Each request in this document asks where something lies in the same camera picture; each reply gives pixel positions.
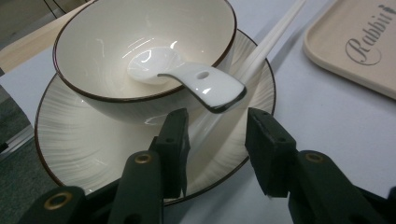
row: table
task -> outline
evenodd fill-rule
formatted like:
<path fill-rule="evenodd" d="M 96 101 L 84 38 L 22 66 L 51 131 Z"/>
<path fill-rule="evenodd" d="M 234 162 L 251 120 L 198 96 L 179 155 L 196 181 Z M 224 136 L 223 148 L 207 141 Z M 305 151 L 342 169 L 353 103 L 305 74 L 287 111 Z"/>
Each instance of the table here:
<path fill-rule="evenodd" d="M 299 150 L 312 149 L 327 154 L 353 184 L 387 197 L 389 189 L 396 186 L 395 101 L 316 66 L 302 50 L 306 29 L 332 2 L 307 0 L 268 56 L 276 78 L 275 118 L 295 138 Z M 250 0 L 247 3 L 230 0 L 230 3 L 238 19 L 238 28 L 258 42 L 293 1 Z M 24 73 L 37 71 L 53 74 L 53 68 L 49 68 L 51 62 L 40 60 L 50 57 L 51 41 L 67 17 L 0 52 L 0 66 L 6 72 L 0 77 L 0 83 L 31 121 L 38 105 L 37 98 L 39 100 L 49 80 L 40 74 L 28 80 L 21 78 L 26 75 Z M 28 55 L 33 58 L 25 62 Z M 31 85 L 29 89 L 35 90 L 26 90 L 24 85 Z M 287 201 L 263 195 L 248 162 L 235 175 L 202 196 L 166 207 L 164 221 L 291 223 Z"/>

